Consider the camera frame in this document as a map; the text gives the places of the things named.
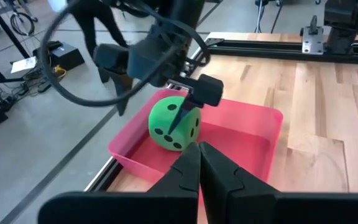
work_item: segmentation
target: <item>pink tray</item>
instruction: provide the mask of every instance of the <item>pink tray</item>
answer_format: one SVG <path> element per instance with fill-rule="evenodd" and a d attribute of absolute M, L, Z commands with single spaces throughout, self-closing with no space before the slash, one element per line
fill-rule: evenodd
<path fill-rule="evenodd" d="M 180 155 L 153 142 L 149 113 L 156 102 L 186 92 L 160 90 L 110 142 L 109 151 L 125 169 L 156 183 Z M 267 181 L 283 115 L 275 109 L 231 100 L 201 110 L 198 141 L 207 141 L 260 180 Z"/>

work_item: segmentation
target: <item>black dot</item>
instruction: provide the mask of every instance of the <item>black dot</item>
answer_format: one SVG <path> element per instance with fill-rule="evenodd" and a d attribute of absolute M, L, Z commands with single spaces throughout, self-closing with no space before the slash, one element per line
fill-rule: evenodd
<path fill-rule="evenodd" d="M 164 139 L 167 140 L 168 142 L 172 142 L 172 138 L 171 136 L 164 136 Z"/>
<path fill-rule="evenodd" d="M 181 149 L 181 145 L 179 144 L 179 143 L 173 143 L 173 146 L 175 146 L 175 148 L 177 148 L 177 149 Z"/>
<path fill-rule="evenodd" d="M 177 108 L 176 105 L 168 105 L 168 110 L 174 110 L 176 108 Z"/>
<path fill-rule="evenodd" d="M 154 131 L 155 131 L 157 134 L 162 134 L 162 130 L 159 129 L 159 128 L 154 129 Z"/>

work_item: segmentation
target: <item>black pants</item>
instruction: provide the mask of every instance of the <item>black pants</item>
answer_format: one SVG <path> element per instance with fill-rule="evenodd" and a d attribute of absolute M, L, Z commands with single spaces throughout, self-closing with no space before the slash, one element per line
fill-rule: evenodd
<path fill-rule="evenodd" d="M 124 37 L 119 30 L 114 16 L 109 6 L 98 0 L 85 0 L 75 7 L 71 14 L 80 25 L 85 38 L 86 48 L 93 58 L 93 50 L 96 47 L 96 31 L 94 27 L 94 18 L 98 18 L 100 22 L 107 28 L 111 37 L 122 47 L 128 47 Z"/>

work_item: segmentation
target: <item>gray floor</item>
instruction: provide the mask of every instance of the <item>gray floor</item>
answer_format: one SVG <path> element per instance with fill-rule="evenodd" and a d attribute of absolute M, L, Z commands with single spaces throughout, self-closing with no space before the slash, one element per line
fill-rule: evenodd
<path fill-rule="evenodd" d="M 212 8 L 206 3 L 203 16 Z M 55 16 L 46 0 L 35 0 L 30 8 L 39 18 L 37 37 Z M 323 4 L 316 6 L 313 0 L 285 1 L 278 19 L 275 32 L 298 34 L 301 27 L 310 23 L 312 15 L 323 21 Z M 270 32 L 278 7 L 271 2 L 265 10 L 261 28 Z M 145 37 L 144 33 L 153 19 L 138 19 L 130 15 L 123 18 L 115 11 L 119 27 L 125 38 L 137 42 Z M 197 28 L 202 38 L 213 31 L 253 32 L 255 29 L 257 7 L 254 1 L 224 0 Z M 98 42 L 111 42 L 106 29 L 97 23 Z M 83 34 L 72 18 L 61 24 L 54 39 L 68 42 L 79 48 L 86 63 L 70 71 L 63 79 L 63 85 L 72 93 L 87 99 L 110 98 L 111 95 L 100 83 L 96 67 L 91 62 L 83 42 Z M 29 51 L 38 47 L 34 38 L 23 39 L 23 46 Z M 193 43 L 189 54 L 196 50 Z M 10 61 L 21 59 L 20 53 L 0 31 L 0 70 L 8 72 Z M 11 212 L 31 190 L 53 169 L 112 108 L 85 108 L 63 99 L 55 90 L 49 90 L 35 97 L 27 97 L 16 104 L 9 119 L 0 124 L 0 222 L 36 223 L 37 211 L 42 203 L 61 192 L 83 190 L 103 164 L 108 160 L 108 142 L 132 118 L 139 108 L 153 95 L 155 88 L 148 86 L 131 99 L 123 117 L 114 115 L 79 153 L 59 173 L 52 183 L 35 198 L 24 210 Z"/>

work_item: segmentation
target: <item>wooden table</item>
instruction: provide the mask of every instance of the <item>wooden table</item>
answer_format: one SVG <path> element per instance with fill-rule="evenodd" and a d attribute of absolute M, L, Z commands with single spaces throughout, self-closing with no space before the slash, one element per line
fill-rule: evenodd
<path fill-rule="evenodd" d="M 300 41 L 285 34 L 216 32 L 209 37 Z M 291 192 L 358 192 L 358 65 L 213 55 L 194 77 L 200 73 L 223 81 L 225 99 L 284 114 L 270 185 Z M 150 186 L 122 171 L 109 191 Z"/>

